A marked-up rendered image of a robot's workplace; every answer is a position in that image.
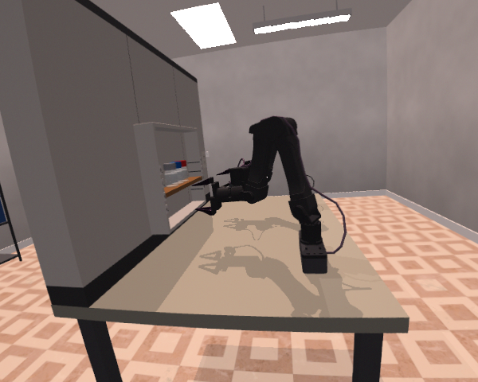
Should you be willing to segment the white bottle with grey cap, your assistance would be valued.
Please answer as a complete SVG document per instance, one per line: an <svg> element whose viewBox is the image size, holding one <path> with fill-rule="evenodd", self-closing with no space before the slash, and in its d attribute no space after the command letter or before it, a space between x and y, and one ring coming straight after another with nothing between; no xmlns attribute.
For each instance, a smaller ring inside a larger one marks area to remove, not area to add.
<svg viewBox="0 0 478 382"><path fill-rule="evenodd" d="M178 174L176 172L176 164L163 164L163 168L166 171L165 182L167 188L173 188L178 186Z"/></svg>

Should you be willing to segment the clear plastic bottle with red cap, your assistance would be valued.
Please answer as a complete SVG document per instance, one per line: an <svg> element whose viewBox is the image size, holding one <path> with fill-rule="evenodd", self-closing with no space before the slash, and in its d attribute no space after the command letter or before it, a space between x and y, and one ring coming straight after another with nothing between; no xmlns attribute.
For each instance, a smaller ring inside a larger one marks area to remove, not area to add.
<svg viewBox="0 0 478 382"><path fill-rule="evenodd" d="M186 168L186 161L180 161L182 163L182 173L183 173L183 178L184 178L184 182L187 182L189 181L189 178L188 178L188 172L187 172L187 168Z"/></svg>

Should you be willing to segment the beige wall rack frame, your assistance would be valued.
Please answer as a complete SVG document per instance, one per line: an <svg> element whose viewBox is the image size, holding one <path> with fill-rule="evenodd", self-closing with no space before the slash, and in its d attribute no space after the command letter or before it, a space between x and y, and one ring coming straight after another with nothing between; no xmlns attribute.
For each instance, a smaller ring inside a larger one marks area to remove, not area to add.
<svg viewBox="0 0 478 382"><path fill-rule="evenodd" d="M166 213L159 166L159 150L155 131L168 131L177 128L179 130L191 130L193 132L184 133L186 158L190 177L201 177L201 154L198 140L198 129L193 127L181 127L164 123L140 123L134 124L135 143L139 158L139 167L143 182L143 191L147 206L147 214L152 235L171 234L180 224L194 214L197 208L201 208L206 203L206 193L203 185L190 186L192 188L192 202L176 212L169 218ZM203 189L199 189L203 188ZM170 222L169 222L170 220Z"/></svg>

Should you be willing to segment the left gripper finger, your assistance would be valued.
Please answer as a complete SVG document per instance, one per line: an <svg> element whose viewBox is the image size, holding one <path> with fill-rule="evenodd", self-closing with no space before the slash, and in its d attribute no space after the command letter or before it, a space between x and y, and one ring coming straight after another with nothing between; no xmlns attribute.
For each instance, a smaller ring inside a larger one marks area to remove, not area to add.
<svg viewBox="0 0 478 382"><path fill-rule="evenodd" d="M210 178L210 177L209 177ZM192 186L198 186L198 185L208 185L209 184L209 178L205 179L204 181L202 182L199 182L199 184L194 184Z"/></svg>
<svg viewBox="0 0 478 382"><path fill-rule="evenodd" d="M201 209L210 209L210 210L201 210ZM211 207L204 207L204 208L197 208L195 210L198 210L198 211L201 211L201 212L204 212L208 215L211 215L212 216L212 212L211 212Z"/></svg>

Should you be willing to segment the clear glass bottle with blue cap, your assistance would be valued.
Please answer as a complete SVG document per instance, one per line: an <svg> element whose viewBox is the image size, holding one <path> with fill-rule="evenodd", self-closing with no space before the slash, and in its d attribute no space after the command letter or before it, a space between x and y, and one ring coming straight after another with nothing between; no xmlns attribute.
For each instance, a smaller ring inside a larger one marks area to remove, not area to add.
<svg viewBox="0 0 478 382"><path fill-rule="evenodd" d="M178 174L178 184L181 185L184 183L183 173L182 173L182 163L176 162L176 172Z"/></svg>

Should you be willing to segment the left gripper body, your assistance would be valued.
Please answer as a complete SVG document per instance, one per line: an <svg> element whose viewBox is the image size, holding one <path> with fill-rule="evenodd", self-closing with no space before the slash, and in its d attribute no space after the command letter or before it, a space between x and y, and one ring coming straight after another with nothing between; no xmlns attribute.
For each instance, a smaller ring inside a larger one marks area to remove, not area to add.
<svg viewBox="0 0 478 382"><path fill-rule="evenodd" d="M212 216L214 216L214 214L217 212L216 210L220 209L222 202L233 202L231 197L229 197L229 194L231 194L232 187L219 187L219 181L216 182L214 182L213 177L209 178L209 183L212 185L214 195L213 197L210 197Z"/></svg>

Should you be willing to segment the brown wooden shelf board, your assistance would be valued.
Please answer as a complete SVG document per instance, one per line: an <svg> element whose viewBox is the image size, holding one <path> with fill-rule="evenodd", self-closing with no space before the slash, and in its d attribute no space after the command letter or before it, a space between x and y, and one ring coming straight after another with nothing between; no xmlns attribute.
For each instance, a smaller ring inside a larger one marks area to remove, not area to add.
<svg viewBox="0 0 478 382"><path fill-rule="evenodd" d="M181 185L178 185L177 187L173 187L173 188L167 188L165 187L165 194L166 194L166 198L177 193L178 191L182 190L182 189L185 189L186 187L190 186L190 185L193 185L194 183L198 182L202 180L202 176L201 177L189 177L189 183L187 182L184 182L183 184ZM184 185L185 184L185 185Z"/></svg>

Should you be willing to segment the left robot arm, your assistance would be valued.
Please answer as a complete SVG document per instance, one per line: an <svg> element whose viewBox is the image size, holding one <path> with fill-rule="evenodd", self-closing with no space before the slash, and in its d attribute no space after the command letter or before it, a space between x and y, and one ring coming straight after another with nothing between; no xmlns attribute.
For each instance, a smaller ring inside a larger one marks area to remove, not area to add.
<svg viewBox="0 0 478 382"><path fill-rule="evenodd" d="M292 215L301 224L299 236L302 258L326 259L327 251L321 237L321 221L319 220L321 214L317 209L315 194L308 188L300 161L298 143L287 122L298 135L296 121L289 117L283 119L274 116L250 126L249 133L253 134L251 169L250 172L249 167L229 169L231 184L234 185L229 197L232 201L247 201L250 204L267 197L268 166L272 144L275 143L288 183L289 207Z"/></svg>

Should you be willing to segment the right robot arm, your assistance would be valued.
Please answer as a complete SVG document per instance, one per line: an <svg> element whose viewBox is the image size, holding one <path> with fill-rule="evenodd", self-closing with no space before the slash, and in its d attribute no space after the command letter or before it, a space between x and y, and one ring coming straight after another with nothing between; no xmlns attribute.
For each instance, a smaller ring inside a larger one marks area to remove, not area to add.
<svg viewBox="0 0 478 382"><path fill-rule="evenodd" d="M271 180L271 177L272 177L272 168L273 168L273 163L274 163L274 160L275 160L275 157L276 157L276 152L277 152L277 148L275 146L275 143L272 144L272 151L271 151L271 156L270 156L270 161L269 161L269 167L268 167L268 182ZM245 161L246 163L247 161ZM251 162L251 160L250 160ZM246 163L246 165L250 164L250 162ZM249 172L250 172L250 169L251 169L251 166L248 166L249 167ZM229 187L234 187L234 185L232 185L231 183L229 184Z"/></svg>

